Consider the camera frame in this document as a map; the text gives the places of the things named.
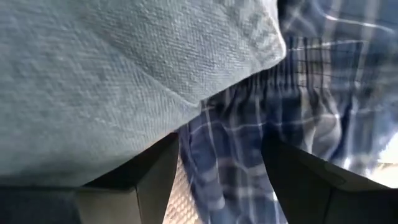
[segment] beige textured surface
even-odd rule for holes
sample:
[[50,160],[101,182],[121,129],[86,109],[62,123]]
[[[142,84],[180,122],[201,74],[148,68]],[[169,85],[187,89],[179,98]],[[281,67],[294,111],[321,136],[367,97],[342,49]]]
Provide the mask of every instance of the beige textured surface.
[[178,157],[177,172],[167,205],[163,224],[200,224],[187,175]]

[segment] blue checkered fabric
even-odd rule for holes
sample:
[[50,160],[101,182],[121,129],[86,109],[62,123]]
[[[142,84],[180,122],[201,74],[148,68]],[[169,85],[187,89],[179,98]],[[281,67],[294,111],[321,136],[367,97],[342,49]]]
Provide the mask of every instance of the blue checkered fabric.
[[271,133],[371,174],[398,131],[396,4],[280,0],[285,60],[205,100],[179,129],[204,223],[287,223],[261,157]]

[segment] light blue fabric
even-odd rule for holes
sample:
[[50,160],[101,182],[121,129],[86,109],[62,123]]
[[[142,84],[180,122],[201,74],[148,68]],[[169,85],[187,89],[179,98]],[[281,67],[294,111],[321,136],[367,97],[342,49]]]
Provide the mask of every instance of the light blue fabric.
[[366,177],[381,152],[398,153],[388,147],[398,132],[396,4],[279,1],[285,60],[203,101],[179,130],[204,223],[287,223],[261,156],[270,136]]
[[81,185],[285,54],[276,2],[0,0],[0,184]]

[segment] blue plaid fabric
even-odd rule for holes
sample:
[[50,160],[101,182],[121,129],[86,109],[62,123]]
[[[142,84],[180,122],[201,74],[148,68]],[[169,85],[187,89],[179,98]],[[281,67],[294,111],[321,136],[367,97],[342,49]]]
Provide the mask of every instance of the blue plaid fabric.
[[396,4],[280,0],[285,60],[205,100],[179,129],[204,223],[287,223],[261,157],[271,133],[363,176],[394,150]]

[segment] wrinkled fabric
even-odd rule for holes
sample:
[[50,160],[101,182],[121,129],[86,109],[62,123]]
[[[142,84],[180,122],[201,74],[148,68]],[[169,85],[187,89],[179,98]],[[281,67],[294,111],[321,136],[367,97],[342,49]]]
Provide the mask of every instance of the wrinkled fabric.
[[1,0],[0,184],[76,186],[285,55],[276,1]]
[[[389,145],[398,131],[398,50],[379,28],[398,18],[385,11],[395,3],[378,2],[279,2],[285,60],[203,101],[179,130],[204,223],[287,223],[261,157],[261,142],[275,133],[365,177],[382,152],[397,152]],[[321,6],[333,6],[337,19],[313,10]]]

